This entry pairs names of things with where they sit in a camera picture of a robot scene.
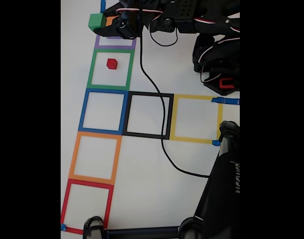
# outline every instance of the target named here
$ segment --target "colored tape square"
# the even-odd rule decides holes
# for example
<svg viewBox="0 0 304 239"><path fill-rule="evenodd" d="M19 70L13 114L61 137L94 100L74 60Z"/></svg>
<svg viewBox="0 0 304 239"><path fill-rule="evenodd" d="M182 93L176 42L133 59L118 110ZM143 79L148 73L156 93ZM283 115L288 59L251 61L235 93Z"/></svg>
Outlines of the colored tape square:
<svg viewBox="0 0 304 239"><path fill-rule="evenodd" d="M98 147L102 147L100 149L99 153L90 153L87 156L82 156L83 154L80 153L80 142L82 140L82 137L92 137L92 138L97 138L97 139L102 139L99 143L102 145L97 145L91 144L91 143L85 143L87 146L89 145L92 148L97 149ZM113 141L116 141L115 144L115 149L111 150L108 145L104 144L104 139L107 140L109 143L115 143ZM121 140L122 136L121 135L114 135L114 134L102 134L102 133L91 133L91 132L78 132L77 139L76 139L76 144L74 147L74 152L73 152L73 157L72 157L72 162L71 162L71 167L70 167L70 172L69 172L69 178L70 179L76 179L76 180L83 180L83 181L89 181L89 182L95 182L95 183L104 183L104 184L110 184L114 185L115 182L115 176L116 176L116 170L117 170L117 163L118 163L118 157L119 157L119 152L120 152L120 146L121 146ZM114 151L114 155L107 156L104 150L111 150ZM93 164L93 159L87 159L89 157L95 157L95 160L97 161L97 164ZM109 171L108 176L105 177L95 177L95 176L86 176L86 175L80 175L76 173L76 164L77 160L84 160L84 164L86 164L87 167L91 168L91 171L97 172L97 175L100 174L100 168L103 167L102 164L104 165L104 171Z"/></svg>
<svg viewBox="0 0 304 239"><path fill-rule="evenodd" d="M131 45L102 45L100 43L100 39L102 40L104 37L97 35L95 49L118 49L118 50L134 50L136 45L136 38L133 40L123 39L122 37L107 37L108 39L122 39L124 41L132 41Z"/></svg>
<svg viewBox="0 0 304 239"><path fill-rule="evenodd" d="M176 141L185 141L185 142L195 142L195 143L208 143L212 144L212 141L215 139L219 139L220 130L219 125L222 122L222 111L223 105L216 104L217 109L217 116L216 116L216 138L200 138L200 137L183 137L183 136L176 136L175 133L177 131L176 124L177 124L177 113L178 113L178 106L179 106L179 99L192 99L192 100L206 100L211 101L213 97L211 96L195 96L195 95L181 95L181 94L174 94L174 103L173 103L173 116L172 116L172 124L171 124L171 135L170 140Z"/></svg>
<svg viewBox="0 0 304 239"><path fill-rule="evenodd" d="M120 106L121 110L120 110L120 120L119 120L118 129L107 130L107 129L93 128L93 127L84 127L88 99L89 99L89 95L92 94L92 93L102 93L102 94L107 93L107 94L121 94L121 95L124 95L122 106ZM119 135L121 135L122 131L123 131L123 125L124 125L127 95L128 95L128 91L107 90L107 89L89 89L89 88L87 88L85 99L84 99L84 102L83 102L83 108L82 108L82 112L81 112L79 131L94 132L94 133L109 133L109 134L119 134ZM106 106L107 103L108 102L102 102L102 105ZM102 117L105 117L105 118L108 117L107 115L104 115L105 112L100 112L100 114L101 114Z"/></svg>
<svg viewBox="0 0 304 239"><path fill-rule="evenodd" d="M96 188L101 188L101 189L108 189L108 197L107 197L106 209L105 209L104 220L103 220L104 228L106 229L107 225L108 225L108 218L109 218L110 209L111 209L113 186L109 185L109 184L80 181L80 180L75 180L75 179L68 180L65 198L63 201L61 217L60 217L60 223L64 224L65 216L66 216L66 212L67 212L67 206L69 203L70 190L71 190L71 186L74 184L89 186L89 187L96 187ZM81 234L81 235L83 234L83 230L81 230L81 229L71 228L71 227L69 227L69 224L67 224L66 226L67 226L66 227L67 232Z"/></svg>
<svg viewBox="0 0 304 239"><path fill-rule="evenodd" d="M136 137L145 137L145 138L161 138L160 134L152 134L152 133L143 133L143 132L132 132L132 131L128 131L128 125L129 125L129 118L130 118L130 114L131 114L131 105L132 105L132 101L133 101L133 96L146 96L146 97L155 97L156 100L159 101L159 106L162 106L161 104L161 100L159 99L159 94L158 93L151 93L151 92L133 92L130 91L128 92L128 104L126 106L126 112L125 112L125 120L124 120L124 126L123 126L123 135L127 135L127 136L136 136ZM173 99L174 99L174 94L163 94L163 99L165 101L166 98L169 98L168 100L168 112L167 112L167 121L165 122L165 126L166 126L166 133L163 135L164 139L169 139L170 138L170 131L171 131L171 121L172 121L172 111L173 111ZM157 111L161 113L161 120L163 118L163 110L162 108L157 108ZM150 115L149 113L147 113L146 115L147 118L152 119L153 115ZM161 132L161 122L159 122L159 132Z"/></svg>
<svg viewBox="0 0 304 239"><path fill-rule="evenodd" d="M128 69L127 69L127 73L125 73L126 75L124 75L124 78L126 80L125 85L108 85L107 84L95 84L93 83L93 77L94 77L94 72L95 72L95 68L96 68L96 59L97 59L97 55L103 53L129 53L130 57L129 57L129 62L128 64ZM131 75L132 75L132 66L133 66L133 59L134 59L134 50L128 50L128 49L94 49L93 52L93 57L92 57L92 63L91 63L91 67L90 67L90 74L89 74L89 79L88 79L88 88L94 88L94 89L111 89L111 90L129 90L130 87L130 81L131 81ZM98 64L101 64L102 67L106 67L106 63L100 62Z"/></svg>

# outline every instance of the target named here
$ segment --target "white floor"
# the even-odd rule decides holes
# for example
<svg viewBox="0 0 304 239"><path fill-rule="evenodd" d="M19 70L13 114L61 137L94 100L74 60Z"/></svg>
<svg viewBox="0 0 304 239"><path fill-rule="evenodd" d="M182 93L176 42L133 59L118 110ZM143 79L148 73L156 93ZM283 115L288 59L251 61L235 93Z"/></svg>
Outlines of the white floor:
<svg viewBox="0 0 304 239"><path fill-rule="evenodd" d="M107 0L106 8L116 2ZM100 1L97 0L61 0L61 210L96 40L88 21L91 13L98 12ZM175 40L174 33L154 35L163 44ZM162 93L218 96L200 83L199 74L193 70L195 39L195 34L179 34L176 45L164 48L152 42L144 29L143 65ZM138 38L129 90L156 92L140 70L139 47ZM106 69L103 66L106 58L113 56L115 54L106 53L96 67ZM126 64L127 60L122 58L122 61ZM112 75L108 70L100 70L93 84L125 85L125 78L121 78L123 73L122 76L117 72ZM90 94L83 127L118 130L123 95ZM228 97L239 98L240 93ZM133 96L128 131L160 133L161 101L153 98ZM179 99L176 136L216 139L217 106L210 101ZM224 105L222 118L240 124L240 107ZM111 160L118 152L116 140L90 141L85 145L86 138L81 140L74 173L111 178ZM165 141L165 147L177 166L201 174L210 173L219 151L219 147L210 144L172 140ZM108 228L179 226L185 218L193 216L206 181L175 170L162 151L159 139L122 136ZM108 189L72 185L65 223L68 227L82 229L87 218L104 217L107 198ZM61 238L81 239L82 235L61 232Z"/></svg>

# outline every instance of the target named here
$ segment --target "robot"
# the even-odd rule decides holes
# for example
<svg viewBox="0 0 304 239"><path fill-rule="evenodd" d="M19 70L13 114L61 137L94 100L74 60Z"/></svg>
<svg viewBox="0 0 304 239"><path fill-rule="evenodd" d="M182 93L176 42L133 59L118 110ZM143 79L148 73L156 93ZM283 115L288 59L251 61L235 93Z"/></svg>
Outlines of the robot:
<svg viewBox="0 0 304 239"><path fill-rule="evenodd" d="M199 33L192 54L194 71L209 72L208 79L201 79L202 84L226 96L240 91L240 18L228 17L236 13L240 13L239 0L120 0L99 13L102 22L106 17L115 17L111 25L94 24L90 28L100 36L124 39L139 37L143 26L150 34L175 30ZM225 37L215 42L216 35Z"/></svg>
<svg viewBox="0 0 304 239"><path fill-rule="evenodd" d="M92 14L89 27L100 36L124 39L139 37L144 26L150 33L199 33L192 54L194 70L209 72L204 86L226 96L240 91L240 19L228 17L238 12L238 0L120 0ZM109 16L115 18L105 26ZM225 37L215 42L219 34ZM83 239L238 239L240 127L223 121L219 129L220 151L193 217L176 227L107 230L95 216L85 222Z"/></svg>

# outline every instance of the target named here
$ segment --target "black wire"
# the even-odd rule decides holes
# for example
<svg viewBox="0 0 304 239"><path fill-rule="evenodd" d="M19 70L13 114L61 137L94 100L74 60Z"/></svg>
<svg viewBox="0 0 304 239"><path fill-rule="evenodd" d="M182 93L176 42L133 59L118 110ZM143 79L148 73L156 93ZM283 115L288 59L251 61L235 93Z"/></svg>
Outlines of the black wire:
<svg viewBox="0 0 304 239"><path fill-rule="evenodd" d="M150 32L151 39L152 39L157 45L159 45L159 46L172 46L172 45L175 45L176 42L178 41L177 27L176 27L176 30L175 30L175 32L176 32L176 41L175 41L174 43L172 43L172 44L169 44L169 45L162 45L161 43L158 43L158 42L153 38L152 33L151 33L151 29L149 30L149 32Z"/></svg>
<svg viewBox="0 0 304 239"><path fill-rule="evenodd" d="M211 176L209 175L202 175L202 174L197 174L197 173L191 173L188 171L185 171L183 169L180 169L179 167L177 167L171 160L171 158L168 156L165 147L164 147L164 142L163 142L163 131L164 131L164 124L165 124L165 115L166 115L166 111L165 111L165 103L163 100L163 96L160 92L160 90L158 89L158 87L156 86L156 84L154 83L154 81L148 76L148 74L145 72L144 68L143 68L143 64L142 64L142 56L143 56L143 23L142 23L142 5L143 5L143 0L140 0L140 5L139 5L139 31L140 31L140 65L141 65L141 69L142 72L144 73L144 75L149 79L149 81L153 84L153 86L155 87L157 93L160 95L160 98L162 100L162 105L163 105L163 122L162 122L162 131L161 131L161 144L162 144L162 148L163 151L166 155L166 157L168 158L168 160L170 161L170 163L173 165L174 168L176 168L178 171L182 172L182 173L186 173L192 176L196 176L196 177L200 177L200 178L211 178Z"/></svg>

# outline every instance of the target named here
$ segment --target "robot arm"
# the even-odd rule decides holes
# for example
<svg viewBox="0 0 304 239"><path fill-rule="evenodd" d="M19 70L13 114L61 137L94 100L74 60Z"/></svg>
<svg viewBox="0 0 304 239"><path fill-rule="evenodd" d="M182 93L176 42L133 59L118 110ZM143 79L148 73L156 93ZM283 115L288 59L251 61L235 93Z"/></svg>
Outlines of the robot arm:
<svg viewBox="0 0 304 239"><path fill-rule="evenodd" d="M138 7L140 0L120 0L103 12L105 17L116 16L112 25L97 27L101 36L120 36L133 39L139 36ZM151 32L205 33L237 35L240 19L228 16L240 12L239 0L144 0L143 24Z"/></svg>
<svg viewBox="0 0 304 239"><path fill-rule="evenodd" d="M195 34L197 37L193 64L196 72L209 72L209 80L201 82L226 96L240 90L240 19L228 16L240 12L239 0L120 0L100 13L101 22L115 17L111 25L93 24L94 33L108 37L134 39L143 29L139 24L139 5L142 6L142 25L155 31ZM214 40L216 35L225 35Z"/></svg>

